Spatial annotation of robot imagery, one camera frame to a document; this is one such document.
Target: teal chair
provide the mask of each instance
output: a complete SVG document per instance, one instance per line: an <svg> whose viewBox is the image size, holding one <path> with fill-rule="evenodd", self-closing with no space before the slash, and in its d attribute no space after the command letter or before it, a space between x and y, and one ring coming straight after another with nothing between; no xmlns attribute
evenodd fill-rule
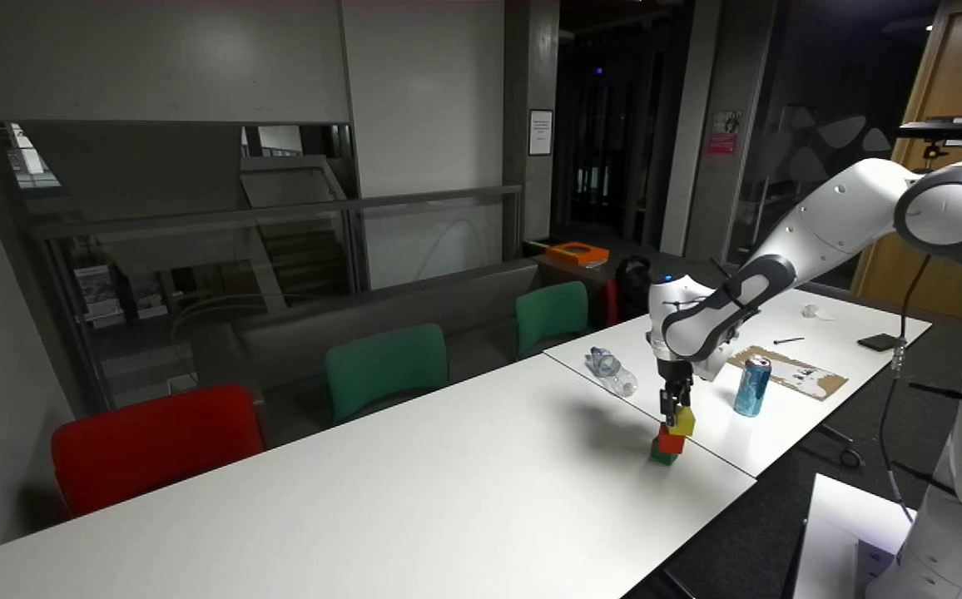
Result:
<svg viewBox="0 0 962 599"><path fill-rule="evenodd" d="M586 333L591 300L579 278L541 285L515 295L520 356L534 356L552 341Z"/></svg>
<svg viewBox="0 0 962 599"><path fill-rule="evenodd" d="M450 381L443 325L390 329L326 351L337 422Z"/></svg>

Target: red chair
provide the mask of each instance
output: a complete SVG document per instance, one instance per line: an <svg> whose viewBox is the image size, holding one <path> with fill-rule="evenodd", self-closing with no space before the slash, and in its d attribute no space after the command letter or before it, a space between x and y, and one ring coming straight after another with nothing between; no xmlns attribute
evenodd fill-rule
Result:
<svg viewBox="0 0 962 599"><path fill-rule="evenodd" d="M53 470L66 511L81 517L260 450L255 395L207 385L60 425Z"/></svg>

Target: white table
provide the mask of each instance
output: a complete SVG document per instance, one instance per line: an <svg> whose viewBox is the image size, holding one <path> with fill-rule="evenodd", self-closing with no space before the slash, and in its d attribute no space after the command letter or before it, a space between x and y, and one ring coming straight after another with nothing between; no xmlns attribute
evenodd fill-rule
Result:
<svg viewBox="0 0 962 599"><path fill-rule="evenodd" d="M910 318L910 341L917 341L930 321ZM583 360L591 347L606 347L620 356L627 369L636 374L640 385L629 401L658 418L658 389L654 348L646 341L648 318L629 318L592 336L548 348L558 364L596 381ZM808 429L817 429L830 414L836 414L856 389L863 389L875 374L890 365L893 351L874 351L856 339L874 333L899 333L899 317L791 290L762 307L738 329L742 347L762 347L823 369L846 375L846 385L830 399L814 399L796 389L769 381L765 406L759 416L746 418L733 410L742 369L725 365L714 381L694 385L696 431L694 440L717 455L731 460L749 475L765 472L782 451L791 451ZM772 339L802 336L800 341L772 347Z"/></svg>
<svg viewBox="0 0 962 599"><path fill-rule="evenodd" d="M800 554L800 599L846 599L856 591L856 547L899 553L910 519L899 503L817 475L807 541Z"/></svg>
<svg viewBox="0 0 962 599"><path fill-rule="evenodd" d="M624 595L753 480L548 356L0 547L0 599Z"/></svg>

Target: small bottle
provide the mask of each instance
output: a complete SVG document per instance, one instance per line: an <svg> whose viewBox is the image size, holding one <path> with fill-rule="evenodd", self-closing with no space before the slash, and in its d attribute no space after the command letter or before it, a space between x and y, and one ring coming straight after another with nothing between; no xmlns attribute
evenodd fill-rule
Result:
<svg viewBox="0 0 962 599"><path fill-rule="evenodd" d="M586 369L606 385L613 395L634 395L636 375L620 365L620 360L611 348L592 347L586 351Z"/></svg>
<svg viewBox="0 0 962 599"><path fill-rule="evenodd" d="M759 416L759 410L765 401L769 378L772 378L772 360L749 356L746 365L742 365L735 414Z"/></svg>

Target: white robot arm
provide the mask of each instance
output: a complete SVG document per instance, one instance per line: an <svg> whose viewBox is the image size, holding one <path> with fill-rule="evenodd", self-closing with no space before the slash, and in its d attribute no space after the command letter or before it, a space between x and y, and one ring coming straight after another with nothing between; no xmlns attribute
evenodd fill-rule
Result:
<svg viewBox="0 0 962 599"><path fill-rule="evenodd" d="M731 336L765 300L830 273L893 230L962 262L962 163L917 175L890 159L863 159L807 195L721 290L694 278L654 283L648 341L666 378L663 414L690 401L694 375L721 374ZM962 410L936 480L950 480L955 496L930 489L910 541L868 595L962 595Z"/></svg>

